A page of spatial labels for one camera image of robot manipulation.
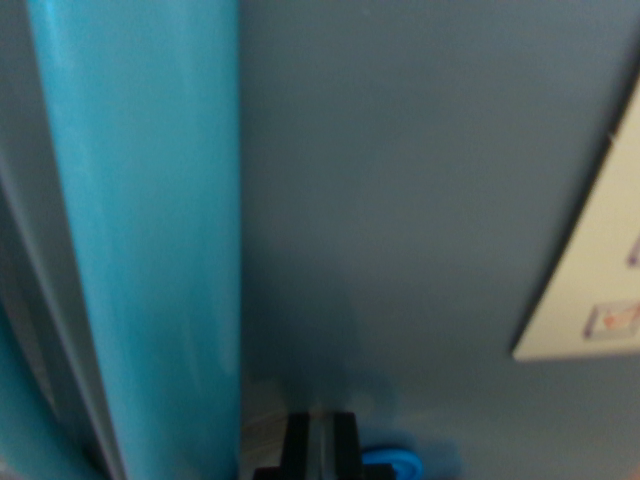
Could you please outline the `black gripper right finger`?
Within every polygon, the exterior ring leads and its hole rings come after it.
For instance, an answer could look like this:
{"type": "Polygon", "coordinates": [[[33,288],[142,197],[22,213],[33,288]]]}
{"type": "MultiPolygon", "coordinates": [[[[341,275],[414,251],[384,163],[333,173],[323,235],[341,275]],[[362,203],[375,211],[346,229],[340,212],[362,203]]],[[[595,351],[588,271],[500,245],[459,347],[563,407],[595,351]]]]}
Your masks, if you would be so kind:
{"type": "Polygon", "coordinates": [[[353,413],[332,412],[325,422],[322,478],[362,478],[358,427],[353,413]]]}

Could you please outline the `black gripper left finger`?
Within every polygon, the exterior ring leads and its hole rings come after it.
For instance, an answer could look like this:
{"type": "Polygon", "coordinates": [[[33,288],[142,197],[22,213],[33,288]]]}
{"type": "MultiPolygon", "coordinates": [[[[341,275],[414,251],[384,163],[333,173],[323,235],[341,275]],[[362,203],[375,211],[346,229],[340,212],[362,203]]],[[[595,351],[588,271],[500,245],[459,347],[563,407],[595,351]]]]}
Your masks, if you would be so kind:
{"type": "Polygon", "coordinates": [[[280,458],[280,478],[321,478],[321,421],[309,413],[288,417],[280,458]]]}

